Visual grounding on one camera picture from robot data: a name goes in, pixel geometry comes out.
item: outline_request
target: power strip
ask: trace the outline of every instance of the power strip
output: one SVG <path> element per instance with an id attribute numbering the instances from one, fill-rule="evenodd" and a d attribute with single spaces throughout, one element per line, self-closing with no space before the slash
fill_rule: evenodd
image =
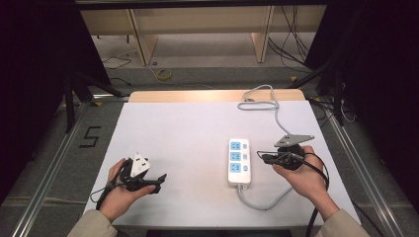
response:
<path id="1" fill-rule="evenodd" d="M 228 182 L 247 189 L 252 180 L 248 139 L 231 138 L 228 143 Z"/>

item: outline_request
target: hand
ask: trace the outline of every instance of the hand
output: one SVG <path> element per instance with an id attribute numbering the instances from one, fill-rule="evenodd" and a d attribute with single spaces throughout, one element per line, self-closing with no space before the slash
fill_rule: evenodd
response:
<path id="1" fill-rule="evenodd" d="M 120 160 L 109 171 L 108 182 L 117 173 L 120 166 L 126 159 Z M 150 194 L 155 186 L 147 186 L 138 191 L 130 192 L 122 187 L 114 188 L 105 198 L 100 207 L 100 211 L 112 222 L 129 209 L 129 207 L 139 198 Z"/>
<path id="2" fill-rule="evenodd" d="M 301 148 L 304 153 L 314 153 L 311 146 L 302 146 Z M 317 157 L 307 154 L 305 155 L 304 160 L 320 171 L 323 171 L 323 164 Z M 323 178 L 306 165 L 301 165 L 295 171 L 287 170 L 279 165 L 273 165 L 273 168 L 293 186 L 293 189 L 299 195 L 303 197 L 311 200 L 312 197 L 327 193 Z"/>
<path id="3" fill-rule="evenodd" d="M 311 146 L 302 146 L 301 148 L 304 153 L 314 154 Z M 323 171 L 323 164 L 317 157 L 307 154 L 304 160 Z M 299 195 L 308 198 L 315 205 L 324 221 L 339 210 L 339 207 L 326 191 L 323 177 L 310 167 L 303 164 L 295 171 L 287 170 L 279 165 L 273 165 L 273 168 L 293 186 L 293 189 Z"/>

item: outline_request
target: sleeve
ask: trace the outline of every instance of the sleeve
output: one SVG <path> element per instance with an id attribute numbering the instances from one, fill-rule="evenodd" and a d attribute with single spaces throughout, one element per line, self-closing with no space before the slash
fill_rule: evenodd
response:
<path id="1" fill-rule="evenodd" d="M 115 237 L 118 231 L 99 210 L 88 210 L 79 219 L 67 237 L 103 236 Z"/>
<path id="2" fill-rule="evenodd" d="M 346 210 L 340 209 L 326 220 L 324 225 L 315 235 L 316 237 L 328 236 L 369 236 L 365 229 L 355 221 L 354 218 Z"/>

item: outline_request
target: table surface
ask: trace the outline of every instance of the table surface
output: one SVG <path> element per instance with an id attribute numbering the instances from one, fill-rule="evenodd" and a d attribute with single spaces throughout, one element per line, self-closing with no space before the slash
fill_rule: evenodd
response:
<path id="1" fill-rule="evenodd" d="M 256 150 L 273 150 L 285 133 L 273 112 L 243 112 L 238 91 L 135 92 L 125 104 L 92 192 L 104 186 L 109 168 L 139 152 L 149 158 L 145 179 L 167 173 L 158 195 L 143 197 L 114 224 L 143 228 L 246 229 L 306 226 L 313 205 L 295 191 L 266 211 L 240 201 L 227 181 L 229 138 L 248 138 L 251 149 L 252 183 L 246 198 L 267 205 L 290 185 L 265 165 Z M 312 145 L 325 162 L 331 179 L 329 194 L 357 221 L 358 216 L 338 174 L 315 116 L 299 90 L 276 90 L 279 120 L 293 134 L 314 135 L 303 144 Z M 256 91 L 255 101 L 270 100 L 270 91 Z M 88 200 L 85 210 L 94 208 Z M 318 216 L 315 225 L 323 222 Z"/>

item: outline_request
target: gray carpet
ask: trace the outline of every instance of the gray carpet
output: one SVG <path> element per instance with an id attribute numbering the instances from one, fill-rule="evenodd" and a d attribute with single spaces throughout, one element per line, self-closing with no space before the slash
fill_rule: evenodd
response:
<path id="1" fill-rule="evenodd" d="M 172 72 L 173 77 L 167 82 L 188 85 L 206 84 L 216 89 L 251 89 L 261 84 L 271 84 L 275 88 L 286 88 L 291 84 L 291 76 L 302 78 L 305 75 L 286 68 L 176 68 Z M 199 86 L 185 87 L 161 84 L 153 78 L 151 72 L 146 68 L 108 70 L 108 73 L 111 78 L 118 77 L 131 84 L 129 86 L 120 79 L 112 80 L 114 88 L 125 93 L 137 90 L 207 89 Z M 315 82 L 313 81 L 302 87 L 304 94 L 309 96 L 314 94 Z M 94 87 L 91 90 L 94 94 L 103 93 L 103 91 Z M 87 200 L 91 193 L 123 104 L 123 102 L 104 102 L 101 106 L 92 106 L 88 110 L 47 195 L 48 200 L 43 204 L 41 212 L 31 229 L 30 236 L 65 236 L 75 224 L 84 209 L 83 202 Z M 318 118 L 322 117 L 322 110 L 316 106 L 313 106 L 313 110 Z M 319 121 L 319 124 L 322 124 L 324 137 L 349 196 L 362 207 L 383 231 L 377 214 L 356 177 L 330 121 L 324 118 Z M 65 126 L 65 108 L 61 107 L 58 109 L 57 116 L 53 119 L 50 129 L 37 150 L 36 159 L 28 164 L 14 189 L 10 192 L 8 199 L 0 207 L 0 228 L 2 230 L 0 236 L 10 236 L 13 231 L 24 206 L 29 201 L 28 198 L 35 193 L 50 160 L 58 149 L 64 136 Z M 91 129 L 90 132 L 91 135 L 99 136 L 99 139 L 96 146 L 82 148 L 81 145 L 93 144 L 92 140 L 84 139 L 89 126 L 100 127 Z M 409 205 L 408 200 L 385 166 L 379 162 L 379 156 L 362 123 L 358 120 L 354 123 L 345 122 L 345 128 L 360 151 L 364 162 L 369 167 L 382 194 L 392 207 L 406 236 L 419 236 L 418 213 Z M 368 221 L 363 217 L 362 220 L 366 230 L 372 236 L 377 236 L 376 231 Z M 130 236 L 145 236 L 145 230 L 143 229 L 125 228 L 124 232 Z M 292 229 L 291 232 L 293 236 L 303 236 L 305 229 Z"/>

